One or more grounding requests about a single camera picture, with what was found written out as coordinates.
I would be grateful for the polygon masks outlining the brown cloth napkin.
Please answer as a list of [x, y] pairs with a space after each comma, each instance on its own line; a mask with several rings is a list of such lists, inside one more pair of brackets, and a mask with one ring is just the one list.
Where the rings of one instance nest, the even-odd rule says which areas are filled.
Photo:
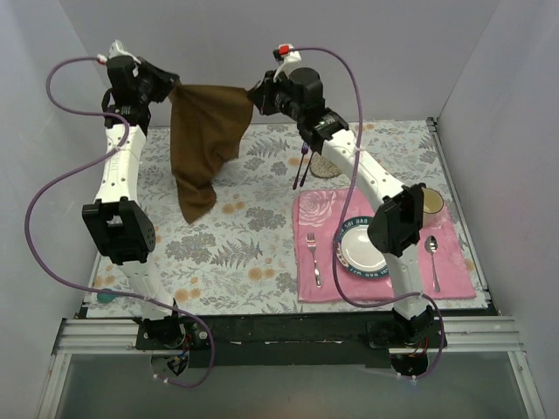
[[169, 99], [171, 173], [183, 218], [193, 223], [215, 205], [211, 182], [238, 158], [253, 104], [244, 88], [233, 86], [178, 85]]

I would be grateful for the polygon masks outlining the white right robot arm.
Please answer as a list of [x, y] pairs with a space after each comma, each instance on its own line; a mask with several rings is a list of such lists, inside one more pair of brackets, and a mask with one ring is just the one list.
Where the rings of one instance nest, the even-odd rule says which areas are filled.
[[404, 185], [362, 149], [359, 136], [327, 107], [317, 71], [308, 67], [290, 73], [270, 70], [248, 97], [261, 114], [281, 113], [295, 121], [310, 149], [349, 178], [350, 190], [366, 197], [374, 212], [369, 241], [384, 256], [394, 294], [393, 320], [377, 331], [406, 347], [418, 345], [429, 334], [435, 317], [418, 265], [422, 185]]

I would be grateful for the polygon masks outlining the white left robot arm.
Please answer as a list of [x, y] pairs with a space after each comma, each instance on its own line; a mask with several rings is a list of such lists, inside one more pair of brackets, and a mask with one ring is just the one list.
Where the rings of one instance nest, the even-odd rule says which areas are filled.
[[100, 254], [119, 267], [133, 293], [143, 296], [138, 322], [145, 338], [175, 349], [184, 343], [186, 329], [172, 310], [174, 299], [155, 275], [155, 227], [138, 203], [137, 183], [149, 106], [164, 101], [178, 77], [129, 55], [109, 58], [106, 68], [111, 86], [101, 110], [111, 157], [82, 218]]

